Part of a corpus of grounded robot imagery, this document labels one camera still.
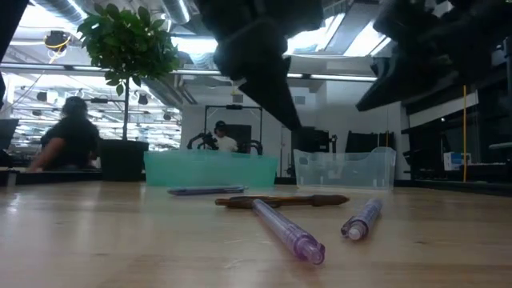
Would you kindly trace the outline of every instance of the ceiling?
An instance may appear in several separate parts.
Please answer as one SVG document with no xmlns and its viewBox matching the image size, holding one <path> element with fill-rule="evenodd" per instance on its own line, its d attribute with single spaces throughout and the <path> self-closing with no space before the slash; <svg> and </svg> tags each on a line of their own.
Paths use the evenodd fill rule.
<svg viewBox="0 0 512 288">
<path fill-rule="evenodd" d="M 48 63 L 62 65 L 90 64 L 89 56 L 80 48 L 80 41 L 72 37 L 69 48 L 64 54 L 56 54 L 49 51 L 43 45 L 43 39 L 52 30 L 62 30 L 75 34 L 76 26 L 67 18 L 57 15 L 39 6 L 41 2 L 68 2 L 71 0 L 31 0 L 36 6 L 28 6 L 19 24 L 16 34 L 11 42 L 3 62 L 20 63 Z M 139 6 L 147 7 L 154 17 L 165 16 L 161 0 L 74 0 L 77 6 L 84 10 L 92 10 L 94 3 L 106 5 L 113 3 L 124 9 L 137 9 Z M 309 31 L 296 35 L 289 39 L 288 55 L 292 57 L 291 73 L 311 74 L 349 74 L 361 76 L 373 76 L 370 70 L 370 55 L 386 55 L 392 44 L 383 36 L 371 28 L 372 20 L 378 12 L 378 1 L 354 1 L 354 0 L 322 0 L 324 27 L 320 30 Z M 178 44 L 180 55 L 183 57 L 185 68 L 215 69 L 211 61 L 211 52 L 216 47 L 216 41 L 201 24 L 200 15 L 194 5 L 189 5 L 191 20 L 184 25 L 171 25 L 171 33 L 174 34 L 173 42 Z M 26 128 L 42 128 L 44 131 L 51 126 L 50 121 L 59 117 L 58 108 L 65 97 L 69 95 L 82 95 L 85 99 L 93 97 L 117 99 L 112 87 L 107 86 L 102 77 L 40 74 L 11 74 L 8 79 L 11 84 L 11 101 L 16 102 L 14 116 L 28 121 L 18 132 L 26 131 Z M 34 90 L 27 93 L 26 88 L 34 82 Z M 314 99 L 320 86 L 324 82 L 319 80 L 289 80 L 293 96 L 306 96 Z M 46 91 L 48 95 L 56 97 L 54 102 L 41 102 L 37 100 L 37 93 Z M 177 110 L 183 105 L 225 105 L 232 103 L 233 83 L 222 77 L 205 76 L 176 76 L 169 77 L 164 83 L 145 82 L 140 89 L 132 91 L 130 97 L 130 137 L 135 139 L 148 138 L 152 148 L 157 146 L 179 146 L 179 131 L 181 118 Z M 147 95 L 147 106 L 137 104 L 141 94 Z M 243 97 L 243 105 L 256 105 L 248 97 Z M 40 109 L 34 116 L 33 109 Z M 111 126 L 117 126 L 122 120 L 119 103 L 91 104 L 91 115 L 95 122 L 111 122 Z M 164 113 L 171 113 L 171 121 L 163 120 Z M 34 120 L 48 122 L 36 123 Z M 137 123 L 153 123 L 151 129 L 138 126 Z M 101 124 L 100 129 L 104 137 L 118 138 L 119 129 Z M 163 137 L 155 136 L 158 125 L 173 127 L 172 135 Z"/>
</svg>

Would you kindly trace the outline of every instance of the table surface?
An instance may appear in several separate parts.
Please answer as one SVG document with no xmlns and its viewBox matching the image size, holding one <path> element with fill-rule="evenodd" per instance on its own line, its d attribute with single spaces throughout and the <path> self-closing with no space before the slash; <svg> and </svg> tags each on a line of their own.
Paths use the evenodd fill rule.
<svg viewBox="0 0 512 288">
<path fill-rule="evenodd" d="M 80 182 L 0 190 L 2 288 L 512 287 L 512 198 L 422 189 L 337 191 L 341 206 L 283 207 L 326 246 L 300 262 L 251 210 L 217 196 Z M 252 194 L 310 194 L 291 187 Z M 340 227 L 384 201 L 370 237 Z"/>
</svg>

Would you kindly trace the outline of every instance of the woman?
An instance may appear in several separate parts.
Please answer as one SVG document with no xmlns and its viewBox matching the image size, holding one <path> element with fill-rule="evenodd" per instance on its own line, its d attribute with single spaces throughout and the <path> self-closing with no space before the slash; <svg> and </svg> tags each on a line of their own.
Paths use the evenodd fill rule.
<svg viewBox="0 0 512 288">
<path fill-rule="evenodd" d="M 41 137 L 42 152 L 27 172 L 84 169 L 98 149 L 99 132 L 87 119 L 87 104 L 69 97 L 62 107 L 62 119 Z"/>
</svg>

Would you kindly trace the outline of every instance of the teal plastic bin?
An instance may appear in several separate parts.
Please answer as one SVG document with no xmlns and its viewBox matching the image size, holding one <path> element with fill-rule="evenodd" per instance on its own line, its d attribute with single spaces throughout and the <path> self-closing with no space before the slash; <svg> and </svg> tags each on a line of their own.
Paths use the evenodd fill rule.
<svg viewBox="0 0 512 288">
<path fill-rule="evenodd" d="M 271 187 L 278 168 L 276 158 L 213 150 L 148 151 L 144 162 L 147 184 L 165 187 Z"/>
</svg>

